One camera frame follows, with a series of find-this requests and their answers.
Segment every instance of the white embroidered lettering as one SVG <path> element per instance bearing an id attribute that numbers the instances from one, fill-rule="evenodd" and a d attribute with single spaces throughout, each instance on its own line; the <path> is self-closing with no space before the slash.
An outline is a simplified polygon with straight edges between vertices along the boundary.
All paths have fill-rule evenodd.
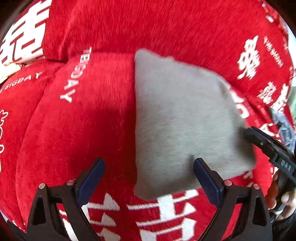
<path id="1" fill-rule="evenodd" d="M 71 73 L 71 78 L 72 79 L 77 79 L 77 78 L 79 78 L 81 75 L 83 74 L 83 71 L 81 71 L 81 72 L 76 72 L 76 71 L 73 71 L 72 73 Z"/>
<path id="2" fill-rule="evenodd" d="M 3 135 L 3 124 L 4 124 L 4 119 L 8 116 L 8 112 L 4 112 L 4 110 L 0 111 L 0 139 L 2 138 Z M 4 145 L 0 144 L 0 154 L 4 152 Z"/>
<path id="3" fill-rule="evenodd" d="M 83 50 L 83 53 L 91 53 L 91 47 L 89 49 Z"/>
<path id="4" fill-rule="evenodd" d="M 273 48 L 272 43 L 268 40 L 267 36 L 264 37 L 264 42 L 263 43 L 265 44 L 265 47 L 266 47 L 267 51 L 270 52 L 270 55 L 274 58 L 277 65 L 281 68 L 284 63 L 281 60 L 281 57 L 277 53 L 276 49 Z"/>
<path id="5" fill-rule="evenodd" d="M 74 68 L 75 71 L 79 72 L 79 71 L 84 71 L 86 67 L 86 64 L 77 64 Z"/>
<path id="6" fill-rule="evenodd" d="M 13 81 L 11 86 L 15 86 L 16 84 L 17 84 L 17 80 Z"/>
<path id="7" fill-rule="evenodd" d="M 24 78 L 19 78 L 19 80 L 17 81 L 17 83 L 21 83 L 24 80 Z"/>
<path id="8" fill-rule="evenodd" d="M 72 97 L 70 97 L 70 95 L 72 95 L 74 93 L 75 93 L 75 89 L 69 91 L 68 93 L 66 93 L 64 95 L 61 95 L 60 96 L 60 99 L 65 99 L 66 101 L 68 101 L 69 103 L 71 103 L 72 102 Z"/>
<path id="9" fill-rule="evenodd" d="M 27 76 L 27 77 L 24 79 L 24 81 L 26 81 L 26 80 L 30 80 L 30 79 L 31 79 L 31 75 Z"/>
<path id="10" fill-rule="evenodd" d="M 43 74 L 43 71 L 36 73 L 36 79 L 38 79 L 41 74 Z"/>
<path id="11" fill-rule="evenodd" d="M 80 63 L 88 62 L 90 58 L 90 54 L 83 54 L 80 57 Z"/>
<path id="12" fill-rule="evenodd" d="M 78 83 L 78 80 L 68 80 L 68 84 L 64 87 L 64 90 L 70 89 L 71 87 L 78 85 Z"/>

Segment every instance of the red pillow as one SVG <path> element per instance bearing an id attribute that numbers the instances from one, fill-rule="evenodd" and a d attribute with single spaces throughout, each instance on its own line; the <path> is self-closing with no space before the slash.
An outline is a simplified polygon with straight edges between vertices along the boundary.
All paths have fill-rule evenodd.
<path id="1" fill-rule="evenodd" d="M 107 192 L 122 204 L 133 196 L 133 57 L 85 53 L 57 71 L 31 118 L 17 161 L 17 197 L 24 220 L 40 183 L 61 185 L 98 156 L 107 166 L 93 199 L 103 203 Z"/>
<path id="2" fill-rule="evenodd" d="M 24 67 L 10 77 L 0 90 L 0 210 L 22 229 L 24 222 L 15 192 L 17 158 L 28 124 L 43 96 L 44 88 L 53 73 L 62 65 L 62 63 L 40 61 Z"/>
<path id="3" fill-rule="evenodd" d="M 66 61 L 87 47 L 134 54 L 146 48 L 222 75 L 256 97 L 269 82 L 289 85 L 286 35 L 259 1 L 52 1 L 42 43 L 48 59 Z M 57 26 L 64 31 L 56 31 Z"/>

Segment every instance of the gray fabric pouch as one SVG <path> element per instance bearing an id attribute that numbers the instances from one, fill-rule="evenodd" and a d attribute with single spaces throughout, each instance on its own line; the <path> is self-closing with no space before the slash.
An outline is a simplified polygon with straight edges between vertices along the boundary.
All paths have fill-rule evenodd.
<path id="1" fill-rule="evenodd" d="M 244 120 L 225 82 L 204 68 L 137 51 L 137 196 L 155 199 L 199 188 L 193 173 L 198 157 L 223 179 L 254 168 Z"/>

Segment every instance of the black plastic bracket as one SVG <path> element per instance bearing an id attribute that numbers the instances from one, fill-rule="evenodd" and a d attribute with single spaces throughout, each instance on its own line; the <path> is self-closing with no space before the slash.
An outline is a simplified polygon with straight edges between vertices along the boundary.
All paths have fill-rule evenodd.
<path id="1" fill-rule="evenodd" d="M 282 211 L 285 207 L 281 202 L 281 197 L 284 193 L 296 187 L 296 159 L 294 154 L 286 149 L 282 143 L 254 126 L 246 129 L 244 135 L 248 141 L 259 147 L 269 157 L 270 163 L 280 170 L 278 178 L 279 195 L 276 198 L 276 207 L 269 211 L 271 223 L 273 223 L 279 216 L 279 211 Z"/>
<path id="2" fill-rule="evenodd" d="M 242 204 L 231 236 L 224 241 L 272 241 L 271 221 L 263 192 L 258 184 L 234 185 L 210 170 L 202 158 L 194 161 L 194 173 L 210 202 L 218 208 L 198 241 L 221 240 L 236 204 Z"/>
<path id="3" fill-rule="evenodd" d="M 81 207 L 87 204 L 104 173 L 104 160 L 98 158 L 76 180 L 62 186 L 39 185 L 28 220 L 26 239 L 29 241 L 69 241 L 56 204 L 64 205 L 69 222 L 79 241 L 100 241 Z"/>

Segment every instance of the white chinese character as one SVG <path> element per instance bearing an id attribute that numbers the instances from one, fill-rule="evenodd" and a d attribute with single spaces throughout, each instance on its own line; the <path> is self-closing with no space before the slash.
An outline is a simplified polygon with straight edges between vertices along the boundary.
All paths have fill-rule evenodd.
<path id="1" fill-rule="evenodd" d="M 242 178 L 243 179 L 253 178 L 253 172 L 252 171 L 248 171 L 245 175 L 243 175 Z"/>
<path id="2" fill-rule="evenodd" d="M 175 230 L 181 229 L 182 237 L 176 239 L 175 241 L 187 241 L 190 240 L 194 236 L 194 227 L 196 224 L 195 220 L 185 218 L 185 216 L 192 214 L 196 211 L 196 209 L 188 202 L 185 203 L 183 212 L 181 214 L 176 214 L 175 211 L 175 203 L 182 202 L 193 197 L 198 196 L 197 190 L 188 190 L 185 192 L 183 197 L 173 198 L 171 194 L 165 195 L 162 197 L 157 198 L 157 203 L 149 203 L 149 204 L 142 204 L 142 205 L 127 205 L 129 210 L 142 210 L 142 209 L 150 209 L 150 208 L 159 208 L 160 218 L 151 221 L 144 221 L 144 222 L 136 222 L 138 227 L 145 227 L 160 223 L 166 223 L 171 220 L 175 220 L 178 218 L 184 218 L 181 225 L 177 225 L 175 227 L 160 230 L 157 232 L 151 232 L 149 230 L 140 229 L 140 235 L 142 241 L 156 241 L 157 235 L 166 234 Z"/>
<path id="3" fill-rule="evenodd" d="M 260 127 L 260 130 L 262 130 L 264 133 L 268 134 L 271 137 L 274 138 L 280 138 L 279 134 L 273 133 L 269 130 L 269 127 L 273 126 L 273 123 L 265 123 Z"/>
<path id="4" fill-rule="evenodd" d="M 43 56 L 41 43 L 45 33 L 44 20 L 49 17 L 49 9 L 46 8 L 51 3 L 52 0 L 36 3 L 12 25 L 0 47 L 2 63 L 26 63 Z"/>
<path id="5" fill-rule="evenodd" d="M 85 217 L 87 218 L 87 220 L 89 221 L 90 224 L 95 224 L 98 226 L 116 227 L 115 221 L 110 216 L 108 216 L 106 213 L 103 213 L 101 221 L 92 220 L 90 217 L 90 214 L 89 214 L 89 209 L 109 210 L 109 211 L 119 211 L 120 210 L 120 207 L 117 204 L 117 202 L 115 202 L 114 199 L 108 193 L 105 194 L 103 204 L 89 202 L 88 204 L 83 205 L 81 209 L 84 212 Z M 62 210 L 59 210 L 59 212 L 61 215 L 67 216 L 66 212 L 64 212 Z M 68 233 L 69 238 L 72 241 L 78 241 L 71 224 L 65 218 L 63 218 L 63 223 L 64 223 L 64 226 L 65 226 L 65 229 Z M 103 228 L 100 233 L 97 233 L 97 235 L 100 237 L 103 237 L 105 239 L 105 241 L 120 241 L 120 239 L 121 239 L 121 237 L 119 235 L 109 231 L 106 228 Z"/>
<path id="6" fill-rule="evenodd" d="M 268 82 L 268 86 L 266 86 L 264 90 L 260 90 L 260 94 L 257 97 L 263 100 L 263 103 L 270 104 L 273 101 L 271 97 L 275 91 L 276 86 L 274 86 L 274 83 Z"/>
<path id="7" fill-rule="evenodd" d="M 250 113 L 249 113 L 247 107 L 243 104 L 244 99 L 240 98 L 237 95 L 237 93 L 233 90 L 230 90 L 230 94 L 231 94 L 231 97 L 232 97 L 234 103 L 236 104 L 235 106 L 236 106 L 237 110 L 239 111 L 241 118 L 242 119 L 248 118 L 250 116 Z"/>
<path id="8" fill-rule="evenodd" d="M 259 66 L 260 55 L 258 50 L 255 50 L 257 44 L 258 36 L 255 36 L 254 39 L 248 39 L 244 45 L 245 52 L 241 53 L 240 59 L 237 62 L 239 65 L 239 70 L 244 70 L 237 78 L 240 80 L 245 75 L 252 79 L 256 74 L 256 68 Z"/>
<path id="9" fill-rule="evenodd" d="M 271 106 L 275 111 L 278 111 L 280 113 L 284 113 L 284 107 L 287 104 L 287 95 L 288 95 L 289 86 L 286 84 L 283 84 L 283 88 L 281 90 L 281 94 L 276 100 L 276 102 L 273 103 Z"/>
<path id="10" fill-rule="evenodd" d="M 196 224 L 195 220 L 192 220 L 190 218 L 184 218 L 181 225 L 175 226 L 170 229 L 157 231 L 157 232 L 151 232 L 148 230 L 141 229 L 140 235 L 141 235 L 142 241 L 157 241 L 157 235 L 166 234 L 166 233 L 173 232 L 180 229 L 182 231 L 182 237 L 174 241 L 188 241 L 194 235 L 195 224 Z"/>

